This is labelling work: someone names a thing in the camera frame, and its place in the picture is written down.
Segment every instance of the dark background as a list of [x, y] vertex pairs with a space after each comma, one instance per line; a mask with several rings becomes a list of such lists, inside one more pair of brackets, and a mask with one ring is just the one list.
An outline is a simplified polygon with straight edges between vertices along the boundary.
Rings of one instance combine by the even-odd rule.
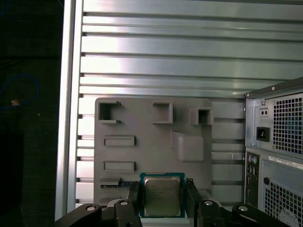
[[0, 92], [1, 227], [54, 221], [62, 28], [58, 0], [0, 0], [0, 91], [20, 73], [40, 87], [32, 103], [8, 110], [33, 98], [35, 84], [19, 78]]

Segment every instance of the mesh vent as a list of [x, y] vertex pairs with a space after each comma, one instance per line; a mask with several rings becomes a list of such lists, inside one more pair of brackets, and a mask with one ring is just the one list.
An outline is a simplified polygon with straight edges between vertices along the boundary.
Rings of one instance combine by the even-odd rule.
[[302, 98], [278, 101], [274, 105], [274, 136], [276, 149], [303, 154]]
[[270, 183], [265, 189], [265, 212], [291, 227], [303, 227], [302, 198]]

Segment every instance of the ribbed aluminum panel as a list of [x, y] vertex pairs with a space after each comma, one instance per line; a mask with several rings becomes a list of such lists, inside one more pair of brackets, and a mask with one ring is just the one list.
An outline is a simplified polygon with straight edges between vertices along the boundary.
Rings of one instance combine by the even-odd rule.
[[94, 102], [108, 96], [212, 98], [213, 196], [227, 206], [242, 201], [245, 107], [237, 98], [302, 75], [302, 11], [260, 3], [76, 0], [67, 211], [92, 202]]

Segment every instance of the white label sticker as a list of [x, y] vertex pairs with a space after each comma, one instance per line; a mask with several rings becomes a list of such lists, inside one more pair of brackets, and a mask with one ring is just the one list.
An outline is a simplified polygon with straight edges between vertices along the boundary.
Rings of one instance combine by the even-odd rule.
[[272, 156], [269, 156], [268, 159], [271, 160], [271, 161], [274, 161], [274, 162], [278, 162], [278, 163], [281, 163], [281, 164], [284, 164], [284, 165], [287, 165], [287, 166], [291, 166], [291, 167], [303, 170], [303, 165], [299, 164], [299, 163], [291, 162], [291, 161], [288, 161], [288, 160], [285, 160], [285, 159], [272, 157]]

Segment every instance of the blue cable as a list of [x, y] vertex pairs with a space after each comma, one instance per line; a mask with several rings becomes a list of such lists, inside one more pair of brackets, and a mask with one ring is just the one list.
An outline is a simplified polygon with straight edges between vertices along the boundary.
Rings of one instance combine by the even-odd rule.
[[9, 11], [10, 7], [11, 7], [11, 0], [7, 0], [7, 6], [2, 12], [0, 12], [0, 16], [3, 16], [4, 14], [6, 14]]
[[14, 77], [12, 77], [1, 89], [0, 89], [0, 95], [2, 94], [2, 92], [8, 87], [8, 85], [10, 85], [10, 83], [15, 80], [15, 79], [18, 79], [18, 78], [29, 78], [31, 81], [34, 82], [34, 84], [36, 85], [36, 93], [34, 95], [34, 97], [24, 103], [20, 103], [19, 105], [16, 105], [16, 106], [4, 106], [4, 107], [0, 107], [0, 110], [9, 110], [9, 109], [13, 109], [13, 108], [16, 108], [16, 107], [20, 107], [20, 106], [24, 106], [24, 105], [27, 105], [27, 104], [30, 104], [32, 103], [33, 101], [35, 101], [37, 98], [38, 98], [38, 95], [39, 95], [39, 91], [40, 91], [40, 87], [39, 87], [39, 84], [38, 84], [38, 81], [36, 80], [35, 77], [32, 77], [28, 74], [19, 74], [19, 75], [16, 75]]

